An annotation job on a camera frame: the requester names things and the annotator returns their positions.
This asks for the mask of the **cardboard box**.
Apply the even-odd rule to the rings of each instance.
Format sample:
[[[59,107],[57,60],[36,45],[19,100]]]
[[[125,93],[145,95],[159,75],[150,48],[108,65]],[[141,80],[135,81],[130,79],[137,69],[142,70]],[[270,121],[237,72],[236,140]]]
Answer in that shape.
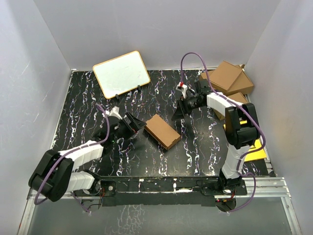
[[[224,91],[217,84],[211,81],[213,88],[219,92],[223,92],[226,96],[235,93],[250,94],[253,91],[254,85],[245,74],[243,68],[240,65],[235,65],[235,67],[241,72],[237,80],[233,83],[228,91]]]
[[[214,89],[227,92],[234,85],[243,70],[227,61],[222,61],[211,73],[210,82]]]
[[[246,97],[242,93],[235,93],[235,94],[232,94],[232,95],[228,95],[227,97],[232,99],[232,100],[234,100],[234,101],[243,103],[243,104],[248,103]],[[224,116],[221,113],[219,113],[217,110],[213,110],[213,111],[214,111],[214,113],[216,114],[216,116],[217,116],[217,118],[219,120],[223,120],[224,119]]]
[[[145,130],[166,150],[172,148],[181,138],[181,135],[159,115],[154,115],[146,121]]]

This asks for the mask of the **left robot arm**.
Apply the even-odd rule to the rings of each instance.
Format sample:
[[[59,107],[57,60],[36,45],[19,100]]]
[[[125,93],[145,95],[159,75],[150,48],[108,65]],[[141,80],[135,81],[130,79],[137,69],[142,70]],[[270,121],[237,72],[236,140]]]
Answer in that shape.
[[[46,199],[56,202],[67,192],[85,190],[90,195],[100,192],[101,183],[95,174],[76,172],[80,166],[102,158],[119,140],[127,140],[147,124],[126,112],[105,112],[105,124],[88,142],[68,150],[47,150],[30,176],[28,185]]]

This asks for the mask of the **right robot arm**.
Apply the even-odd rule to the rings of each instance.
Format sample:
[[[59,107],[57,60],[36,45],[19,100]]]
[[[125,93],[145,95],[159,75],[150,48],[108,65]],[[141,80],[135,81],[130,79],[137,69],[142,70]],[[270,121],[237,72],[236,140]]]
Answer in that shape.
[[[230,194],[240,186],[242,167],[249,148],[260,137],[257,129],[258,119],[255,106],[252,103],[240,103],[226,97],[221,92],[214,92],[205,84],[205,80],[195,83],[196,92],[191,92],[187,85],[179,82],[176,90],[181,96],[176,100],[176,110],[172,120],[183,119],[196,108],[207,106],[218,111],[225,119],[225,136],[228,141],[228,151],[222,166],[216,189],[223,194]]]

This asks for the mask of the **yellow booklet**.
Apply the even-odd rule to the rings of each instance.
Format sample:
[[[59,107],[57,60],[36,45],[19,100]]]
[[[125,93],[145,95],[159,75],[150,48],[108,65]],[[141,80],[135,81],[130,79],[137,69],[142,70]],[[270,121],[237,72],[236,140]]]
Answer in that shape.
[[[236,149],[236,147],[231,145],[229,142],[227,142],[227,147],[228,151],[226,155],[226,162],[237,160],[239,157],[241,157],[242,154],[246,152],[248,152],[248,154],[242,160],[243,162],[250,162],[266,158],[266,153],[264,149],[254,152],[254,150],[262,147],[261,139],[257,139],[251,146],[245,145],[240,149]]]

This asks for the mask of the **whiteboard with orange frame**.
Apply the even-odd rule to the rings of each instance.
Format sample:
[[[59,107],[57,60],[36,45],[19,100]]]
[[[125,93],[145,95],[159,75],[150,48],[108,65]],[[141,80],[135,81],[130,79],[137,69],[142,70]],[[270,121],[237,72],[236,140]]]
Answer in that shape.
[[[92,70],[106,99],[151,82],[137,50],[94,65]]]

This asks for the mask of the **black base frame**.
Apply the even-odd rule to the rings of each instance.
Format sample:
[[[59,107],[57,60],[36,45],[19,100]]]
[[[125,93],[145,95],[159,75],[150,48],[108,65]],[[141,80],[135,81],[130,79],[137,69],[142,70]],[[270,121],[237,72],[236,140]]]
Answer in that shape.
[[[102,206],[200,205],[214,207],[224,199],[235,205],[236,196],[246,196],[244,180],[224,186],[214,176],[103,176],[100,178]]]

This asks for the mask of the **aluminium rail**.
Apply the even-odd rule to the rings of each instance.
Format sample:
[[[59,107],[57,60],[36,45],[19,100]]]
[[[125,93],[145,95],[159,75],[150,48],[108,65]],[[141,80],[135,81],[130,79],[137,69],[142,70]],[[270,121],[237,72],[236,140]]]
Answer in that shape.
[[[192,193],[200,192],[215,198],[249,197],[291,197],[283,177],[243,178],[241,184],[234,188],[218,186],[217,177],[103,177],[95,192],[85,193],[76,190],[75,196],[96,197],[100,193],[115,196],[118,193]]]

